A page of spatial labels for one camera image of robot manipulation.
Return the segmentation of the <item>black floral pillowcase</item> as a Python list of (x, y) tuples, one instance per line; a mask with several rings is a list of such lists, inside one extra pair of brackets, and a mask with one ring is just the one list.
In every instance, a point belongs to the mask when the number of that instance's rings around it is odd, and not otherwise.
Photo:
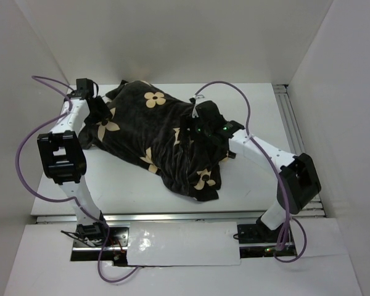
[(97, 147), (139, 166), (198, 202), (219, 198), (220, 162), (230, 153), (196, 133), (192, 104), (145, 81), (122, 81), (105, 96), (112, 117), (83, 127), (83, 149)]

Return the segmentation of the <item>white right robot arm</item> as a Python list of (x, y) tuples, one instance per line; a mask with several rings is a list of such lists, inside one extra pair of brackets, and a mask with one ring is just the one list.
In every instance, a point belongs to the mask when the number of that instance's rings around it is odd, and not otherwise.
[(204, 98), (191, 98), (192, 130), (210, 144), (241, 155), (271, 171), (277, 179), (276, 200), (258, 219), (257, 235), (264, 242), (272, 241), (278, 228), (292, 215), (297, 215), (321, 191), (321, 183), (313, 162), (306, 153), (295, 155), (247, 134), (243, 125), (224, 119), (218, 106)]

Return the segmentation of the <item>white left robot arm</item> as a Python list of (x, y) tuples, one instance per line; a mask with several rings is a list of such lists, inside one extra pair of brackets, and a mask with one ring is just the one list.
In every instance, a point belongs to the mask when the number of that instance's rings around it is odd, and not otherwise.
[(76, 215), (76, 231), (66, 235), (96, 247), (107, 243), (109, 230), (86, 184), (87, 163), (78, 135), (83, 124), (108, 123), (113, 117), (98, 92), (93, 80), (77, 79), (76, 89), (65, 98), (62, 118), (37, 138), (45, 175), (64, 192)]

